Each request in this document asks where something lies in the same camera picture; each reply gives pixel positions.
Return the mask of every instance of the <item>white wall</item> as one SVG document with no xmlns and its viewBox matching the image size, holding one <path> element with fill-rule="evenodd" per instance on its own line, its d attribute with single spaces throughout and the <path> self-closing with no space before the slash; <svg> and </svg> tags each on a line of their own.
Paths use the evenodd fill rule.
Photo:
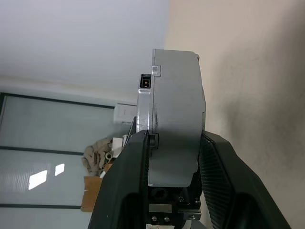
<svg viewBox="0 0 305 229">
<path fill-rule="evenodd" d="M 0 90 L 136 103 L 167 11 L 168 0 L 2 0 Z"/>
<path fill-rule="evenodd" d="M 304 0 L 172 0 L 166 42 L 199 54 L 206 129 L 232 143 L 293 229 L 305 228 L 304 11 Z"/>
</svg>

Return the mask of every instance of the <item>crumpled fabric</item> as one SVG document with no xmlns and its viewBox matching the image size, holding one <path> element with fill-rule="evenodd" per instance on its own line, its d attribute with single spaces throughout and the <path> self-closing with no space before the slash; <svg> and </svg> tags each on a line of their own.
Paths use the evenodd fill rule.
<svg viewBox="0 0 305 229">
<path fill-rule="evenodd" d="M 87 146 L 84 156 L 81 158 L 82 164 L 87 169 L 89 176 L 99 176 L 106 165 L 105 154 L 111 152 L 112 139 L 103 138 L 91 146 Z"/>
</svg>

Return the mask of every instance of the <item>beige wall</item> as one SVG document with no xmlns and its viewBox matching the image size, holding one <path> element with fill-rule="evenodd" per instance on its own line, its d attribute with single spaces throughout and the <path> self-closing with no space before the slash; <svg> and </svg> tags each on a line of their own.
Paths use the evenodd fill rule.
<svg viewBox="0 0 305 229">
<path fill-rule="evenodd" d="M 305 228 L 305 1 L 172 0 L 165 47 L 199 54 L 206 129 Z"/>
</svg>

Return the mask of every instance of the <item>gray metal housing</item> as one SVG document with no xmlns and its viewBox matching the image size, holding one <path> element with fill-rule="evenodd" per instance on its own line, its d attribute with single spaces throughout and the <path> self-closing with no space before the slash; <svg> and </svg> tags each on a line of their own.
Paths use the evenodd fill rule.
<svg viewBox="0 0 305 229">
<path fill-rule="evenodd" d="M 187 187 L 197 171 L 205 100 L 194 52 L 153 50 L 151 88 L 138 88 L 137 132 L 156 135 L 150 186 Z"/>
</svg>

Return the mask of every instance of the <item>screw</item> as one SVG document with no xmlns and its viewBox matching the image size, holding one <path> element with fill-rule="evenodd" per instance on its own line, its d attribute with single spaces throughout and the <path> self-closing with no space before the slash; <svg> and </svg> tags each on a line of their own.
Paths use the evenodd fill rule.
<svg viewBox="0 0 305 229">
<path fill-rule="evenodd" d="M 171 220 L 170 220 L 170 218 L 168 218 L 167 216 L 165 216 L 165 217 L 164 217 L 164 221 L 168 223 L 168 222 L 171 221 Z"/>
<path fill-rule="evenodd" d="M 194 220 L 196 217 L 194 215 L 189 216 L 189 219 Z"/>
<path fill-rule="evenodd" d="M 153 221 L 153 222 L 157 222 L 157 221 L 158 221 L 158 218 L 157 218 L 156 216 L 153 216 L 153 217 L 152 217 L 152 221 Z"/>
</svg>

